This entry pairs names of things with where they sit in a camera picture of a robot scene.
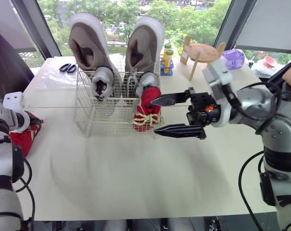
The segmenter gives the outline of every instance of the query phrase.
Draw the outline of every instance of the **black scissors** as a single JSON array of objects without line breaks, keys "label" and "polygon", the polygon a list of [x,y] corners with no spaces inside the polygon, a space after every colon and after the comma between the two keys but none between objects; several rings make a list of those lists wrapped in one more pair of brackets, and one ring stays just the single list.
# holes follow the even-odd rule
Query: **black scissors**
[{"label": "black scissors", "polygon": [[72,64],[64,64],[62,67],[59,68],[60,72],[67,72],[67,73],[74,73],[76,71],[77,67],[76,65]]}]

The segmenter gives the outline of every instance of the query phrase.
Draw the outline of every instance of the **gold ribbon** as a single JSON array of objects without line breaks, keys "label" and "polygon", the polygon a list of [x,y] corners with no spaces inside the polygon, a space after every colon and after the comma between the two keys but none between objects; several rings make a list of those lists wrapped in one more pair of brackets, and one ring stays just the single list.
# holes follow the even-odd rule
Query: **gold ribbon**
[{"label": "gold ribbon", "polygon": [[144,115],[144,114],[141,114],[140,112],[137,112],[135,115],[142,117],[142,118],[134,118],[133,119],[133,123],[135,125],[139,125],[139,126],[142,126],[142,125],[148,124],[148,123],[150,124],[150,126],[152,126],[153,123],[158,124],[159,118],[161,118],[161,115],[159,115],[159,114]]}]

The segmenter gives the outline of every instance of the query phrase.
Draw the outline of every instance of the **table surface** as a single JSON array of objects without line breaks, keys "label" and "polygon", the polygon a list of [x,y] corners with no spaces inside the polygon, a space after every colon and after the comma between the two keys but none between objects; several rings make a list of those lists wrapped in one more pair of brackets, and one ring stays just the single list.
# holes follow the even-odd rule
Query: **table surface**
[{"label": "table surface", "polygon": [[[76,77],[49,75],[67,62],[74,59],[47,59],[25,90],[26,109],[45,121],[27,156],[33,168],[35,220],[248,213],[238,191],[238,173],[246,159],[263,148],[251,128],[208,126],[202,141],[149,135],[87,139],[74,123]],[[188,81],[192,61],[173,62],[173,76],[161,77],[162,93],[182,92],[190,86],[196,92],[210,90],[199,70]],[[237,88],[259,81],[246,65],[232,74]],[[165,107],[161,112],[166,125],[187,123],[186,106]],[[255,213],[274,211],[262,201],[257,162],[252,161],[244,172],[244,193]],[[26,190],[18,195],[27,218],[30,197]]]}]

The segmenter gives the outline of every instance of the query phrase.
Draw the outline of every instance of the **white wire basket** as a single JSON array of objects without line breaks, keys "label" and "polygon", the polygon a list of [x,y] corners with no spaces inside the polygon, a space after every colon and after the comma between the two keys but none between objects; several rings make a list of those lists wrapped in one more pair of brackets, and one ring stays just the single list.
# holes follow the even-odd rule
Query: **white wire basket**
[{"label": "white wire basket", "polygon": [[[129,73],[124,70],[123,59],[113,61],[119,71],[122,82]],[[119,98],[108,98],[98,101],[92,93],[92,76],[95,71],[82,71],[78,68],[77,94],[75,105],[75,122],[86,137],[91,135],[130,135],[150,134],[154,137],[154,129],[163,124],[161,114],[155,117],[155,122],[147,122],[142,126],[134,124],[133,118],[139,98],[125,98],[120,94],[121,86],[114,85],[115,95]],[[143,73],[137,73],[137,79]]]}]

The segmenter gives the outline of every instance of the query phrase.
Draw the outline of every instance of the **yellow bottle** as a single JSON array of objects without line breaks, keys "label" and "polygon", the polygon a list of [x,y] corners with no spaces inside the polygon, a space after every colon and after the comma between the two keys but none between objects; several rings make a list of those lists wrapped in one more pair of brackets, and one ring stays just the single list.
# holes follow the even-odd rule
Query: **yellow bottle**
[{"label": "yellow bottle", "polygon": [[169,73],[170,70],[170,64],[172,60],[172,55],[173,55],[173,50],[167,50],[166,51],[166,60],[164,62],[165,68],[164,68],[164,73]]},{"label": "yellow bottle", "polygon": [[166,61],[166,52],[168,51],[168,50],[172,50],[172,48],[171,48],[171,44],[170,43],[166,43],[165,45],[164,45],[164,48],[165,48],[165,50],[164,50],[164,56],[163,56],[163,61]]}]

